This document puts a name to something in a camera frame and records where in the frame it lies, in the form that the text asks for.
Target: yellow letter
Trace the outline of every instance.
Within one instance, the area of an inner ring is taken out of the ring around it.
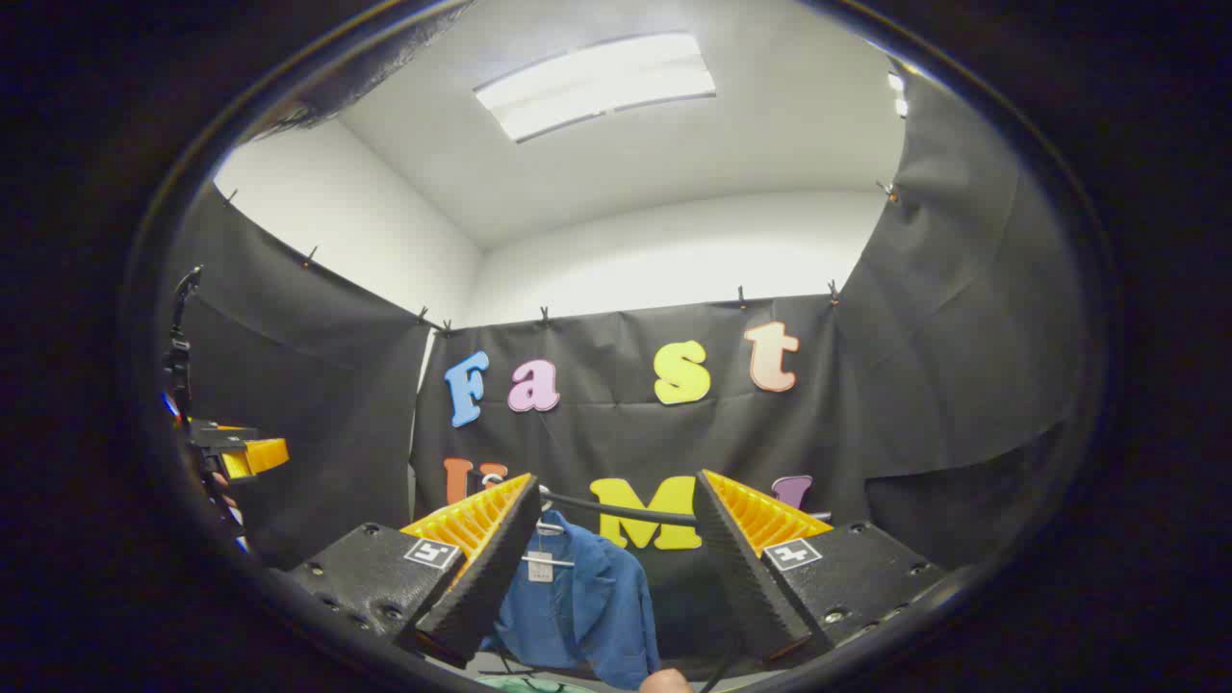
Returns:
[[[637,493],[633,492],[633,488],[623,478],[596,478],[590,483],[590,492],[599,496],[599,502],[605,506],[687,515],[692,514],[695,482],[696,480],[691,476],[673,476],[663,480],[658,491],[654,492],[654,498],[650,499],[649,508],[642,504],[642,499],[637,497]],[[599,515],[599,534],[611,539],[612,543],[623,549],[628,545],[628,541],[620,535],[621,525],[625,527],[625,533],[628,534],[628,538],[633,540],[633,545],[638,549],[646,549],[646,545],[650,543],[650,536],[654,536],[654,530],[660,527],[653,522],[631,520],[607,514]],[[663,531],[654,540],[655,549],[668,551],[701,546],[701,536],[697,536],[694,528],[678,524],[664,524],[662,527]]]
[[[654,355],[654,393],[664,404],[696,402],[710,392],[706,350],[696,340],[664,344]]]

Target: yellow ribbed pad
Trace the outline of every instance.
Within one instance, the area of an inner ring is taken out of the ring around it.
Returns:
[[[462,564],[462,570],[453,578],[453,582],[457,582],[471,567],[471,561],[488,545],[488,540],[495,534],[509,509],[514,507],[514,501],[526,486],[530,476],[529,474],[515,476],[504,483],[498,483],[457,503],[445,506],[402,530],[413,536],[460,546],[467,561]]]
[[[710,470],[702,470],[706,480],[715,488],[718,499],[740,528],[744,539],[753,551],[761,557],[766,546],[774,546],[791,539],[813,536],[834,529],[824,522],[792,508],[787,503],[765,493],[719,476]]]
[[[222,454],[223,464],[227,465],[227,478],[261,474],[291,459],[287,455],[287,440],[285,438],[245,440],[244,445],[248,450],[243,453],[237,450]]]

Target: blue jacket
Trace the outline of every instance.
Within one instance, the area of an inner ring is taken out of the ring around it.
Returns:
[[[548,551],[574,566],[552,566],[551,583],[531,582],[530,564],[522,561],[494,638],[524,665],[573,668],[588,662],[604,683],[637,689],[660,666],[642,564],[556,511],[543,513],[542,522],[563,527],[564,534],[536,530],[527,550]]]

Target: blue letter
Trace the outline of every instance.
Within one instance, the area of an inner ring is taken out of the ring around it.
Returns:
[[[476,351],[461,364],[445,371],[445,382],[450,383],[450,396],[453,397],[453,428],[461,428],[479,418],[476,402],[483,400],[483,376],[478,372],[488,370],[488,355]]]

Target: letter m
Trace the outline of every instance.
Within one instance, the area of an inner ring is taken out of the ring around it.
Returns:
[[[623,478],[596,478],[590,483],[590,492],[599,496],[599,502],[605,506],[617,506],[620,508],[632,508],[636,511],[654,511],[658,513],[692,514],[692,492],[696,480],[691,476],[673,476],[663,480],[650,507],[642,504],[633,488]],[[599,515],[599,534],[611,539],[620,547],[628,545],[628,540],[620,535],[621,528],[625,534],[633,540],[638,549],[646,549],[654,536],[654,530],[659,529],[658,523],[646,520],[632,520],[617,518],[615,515]],[[664,524],[659,531],[659,538],[654,540],[655,549],[696,549],[701,546],[701,536],[691,527]]]

